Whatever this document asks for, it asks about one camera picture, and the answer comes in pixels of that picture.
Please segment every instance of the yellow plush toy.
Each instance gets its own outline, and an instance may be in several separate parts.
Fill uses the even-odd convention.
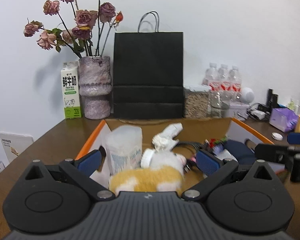
[[[120,191],[176,191],[181,195],[185,165],[186,158],[183,155],[170,151],[145,151],[141,160],[144,169],[125,170],[112,176],[109,190],[115,195]]]

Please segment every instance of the wooden table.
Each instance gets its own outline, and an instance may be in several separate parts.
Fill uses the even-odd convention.
[[[259,133],[263,134],[276,144],[287,144],[286,135],[270,126],[268,123],[255,122],[252,120],[246,123]],[[10,230],[2,214],[2,203],[22,174],[28,164],[34,159],[40,159],[45,164],[56,164],[65,158],[75,158],[89,135],[99,124],[99,121],[92,121],[85,118],[75,120],[63,120],[45,135],[35,141],[26,151],[16,158],[0,174],[0,239],[7,235]],[[272,132],[279,132],[284,135],[282,142],[271,138]],[[300,183],[293,184],[285,182],[285,186],[292,196],[296,210],[292,218],[288,233],[295,239],[300,239]]]

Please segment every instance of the white round speaker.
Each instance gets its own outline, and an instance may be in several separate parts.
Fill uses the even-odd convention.
[[[254,93],[251,88],[243,88],[241,91],[240,102],[250,104],[254,100]]]

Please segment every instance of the milk carton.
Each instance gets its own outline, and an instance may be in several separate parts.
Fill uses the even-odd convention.
[[[79,63],[63,63],[61,84],[66,119],[82,117],[78,86]]]

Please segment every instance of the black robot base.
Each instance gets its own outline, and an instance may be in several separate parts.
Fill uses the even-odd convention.
[[[5,240],[292,239],[294,203],[263,160],[233,182],[236,161],[185,191],[121,192],[118,197],[79,171],[78,161],[35,160],[3,204]]]

